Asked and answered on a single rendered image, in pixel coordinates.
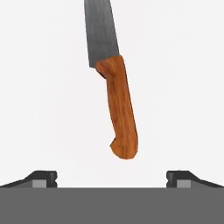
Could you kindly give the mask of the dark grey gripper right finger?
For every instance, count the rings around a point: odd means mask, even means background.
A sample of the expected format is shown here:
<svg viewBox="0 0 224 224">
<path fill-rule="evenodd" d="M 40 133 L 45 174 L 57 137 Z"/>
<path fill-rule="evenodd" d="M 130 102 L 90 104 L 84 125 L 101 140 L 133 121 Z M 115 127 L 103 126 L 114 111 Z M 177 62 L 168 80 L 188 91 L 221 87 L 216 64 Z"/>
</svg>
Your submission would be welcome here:
<svg viewBox="0 0 224 224">
<path fill-rule="evenodd" d="M 222 188 L 222 185 L 200 179 L 190 171 L 168 171 L 166 178 L 167 188 Z"/>
</svg>

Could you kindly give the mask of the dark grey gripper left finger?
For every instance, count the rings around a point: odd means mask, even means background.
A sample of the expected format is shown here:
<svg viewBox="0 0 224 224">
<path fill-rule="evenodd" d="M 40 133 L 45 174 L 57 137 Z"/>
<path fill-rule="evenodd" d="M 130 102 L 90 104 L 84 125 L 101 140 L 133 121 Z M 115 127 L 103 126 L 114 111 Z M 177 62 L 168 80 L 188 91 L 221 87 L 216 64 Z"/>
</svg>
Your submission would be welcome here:
<svg viewBox="0 0 224 224">
<path fill-rule="evenodd" d="M 26 178 L 0 185 L 0 188 L 57 188 L 57 177 L 56 171 L 34 171 Z"/>
</svg>

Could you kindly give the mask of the wooden handled kitchen knife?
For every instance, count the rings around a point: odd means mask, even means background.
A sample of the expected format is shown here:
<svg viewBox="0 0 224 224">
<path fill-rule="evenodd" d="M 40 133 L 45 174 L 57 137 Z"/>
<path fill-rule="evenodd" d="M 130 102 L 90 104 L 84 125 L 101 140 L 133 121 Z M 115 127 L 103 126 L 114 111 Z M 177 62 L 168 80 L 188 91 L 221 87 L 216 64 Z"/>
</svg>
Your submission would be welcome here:
<svg viewBox="0 0 224 224">
<path fill-rule="evenodd" d="M 137 128 L 110 0 L 84 0 L 84 12 L 89 66 L 107 83 L 108 108 L 115 132 L 110 147 L 119 158 L 132 159 L 138 150 Z"/>
</svg>

